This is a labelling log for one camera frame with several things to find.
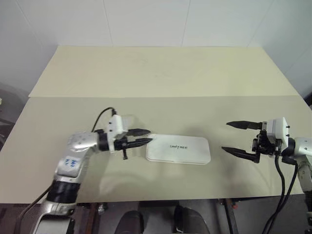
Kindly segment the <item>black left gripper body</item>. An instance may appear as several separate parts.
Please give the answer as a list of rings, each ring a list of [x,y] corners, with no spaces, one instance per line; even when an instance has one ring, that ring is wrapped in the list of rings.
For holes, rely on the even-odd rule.
[[[121,139],[114,141],[115,151],[122,151],[123,160],[127,160],[128,156],[126,150],[132,147],[132,143],[128,141],[128,134],[125,134]]]

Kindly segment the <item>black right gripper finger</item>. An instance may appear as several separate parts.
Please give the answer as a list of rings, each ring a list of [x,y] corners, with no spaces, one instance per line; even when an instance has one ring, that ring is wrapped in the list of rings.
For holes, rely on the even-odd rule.
[[[221,147],[224,151],[227,153],[234,155],[235,157],[250,160],[254,163],[259,163],[260,161],[260,154],[255,153],[255,154],[250,154],[247,153],[245,150],[233,148],[233,147]]]
[[[259,122],[250,122],[250,121],[231,121],[226,123],[229,126],[238,128],[238,129],[253,129],[253,130],[259,130],[260,129],[260,123]]]

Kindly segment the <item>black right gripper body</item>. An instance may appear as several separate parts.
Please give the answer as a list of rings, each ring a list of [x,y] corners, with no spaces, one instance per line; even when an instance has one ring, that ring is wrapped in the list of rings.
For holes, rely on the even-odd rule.
[[[253,139],[252,151],[256,156],[263,155],[281,155],[281,140],[275,137],[268,137],[266,131],[266,122],[259,122],[258,129],[260,130],[256,138]]]

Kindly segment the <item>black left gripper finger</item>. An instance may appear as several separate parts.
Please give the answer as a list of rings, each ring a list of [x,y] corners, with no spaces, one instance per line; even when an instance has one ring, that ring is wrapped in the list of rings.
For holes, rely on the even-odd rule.
[[[141,147],[143,145],[148,144],[152,140],[153,140],[152,138],[138,138],[134,141],[128,142],[128,148]]]
[[[150,130],[135,128],[135,129],[129,129],[126,135],[127,136],[133,136],[133,137],[139,137],[139,136],[143,136],[143,135],[148,135],[150,133],[151,133]]]

